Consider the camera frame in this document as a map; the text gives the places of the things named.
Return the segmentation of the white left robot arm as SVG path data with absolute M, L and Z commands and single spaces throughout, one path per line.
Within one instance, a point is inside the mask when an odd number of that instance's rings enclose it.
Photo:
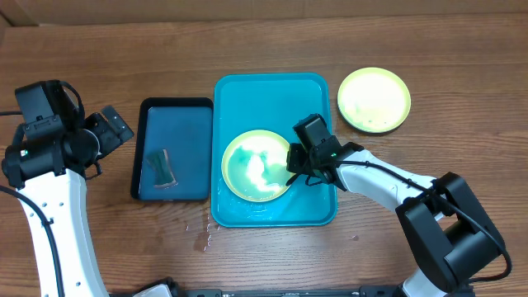
M 106 296 L 87 222 L 83 171 L 131 139 L 112 106 L 87 118 L 76 134 L 12 144 L 2 169 L 25 212 L 43 296 Z

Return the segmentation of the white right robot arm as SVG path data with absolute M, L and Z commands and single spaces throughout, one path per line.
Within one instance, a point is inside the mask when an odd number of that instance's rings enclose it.
M 406 172 L 358 144 L 335 139 L 291 144 L 287 168 L 342 191 L 366 196 L 398 216 L 417 270 L 396 296 L 449 296 L 512 271 L 502 235 L 470 189 L 453 172 L 440 178 Z

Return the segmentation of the brown sponge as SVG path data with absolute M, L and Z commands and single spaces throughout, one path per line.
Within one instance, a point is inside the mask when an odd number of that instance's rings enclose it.
M 155 188 L 164 189 L 177 184 L 177 180 L 172 171 L 168 153 L 165 148 L 151 152 L 147 156 L 147 163 L 154 171 L 153 186 Z

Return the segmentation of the yellow plate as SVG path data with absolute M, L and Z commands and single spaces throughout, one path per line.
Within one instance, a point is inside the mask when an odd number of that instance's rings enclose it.
M 221 172 L 236 196 L 255 203 L 274 200 L 289 189 L 293 174 L 286 169 L 290 144 L 269 130 L 250 130 L 224 150 Z
M 357 69 L 346 76 L 337 93 L 337 107 L 346 122 L 369 134 L 397 129 L 411 105 L 404 81 L 384 68 Z

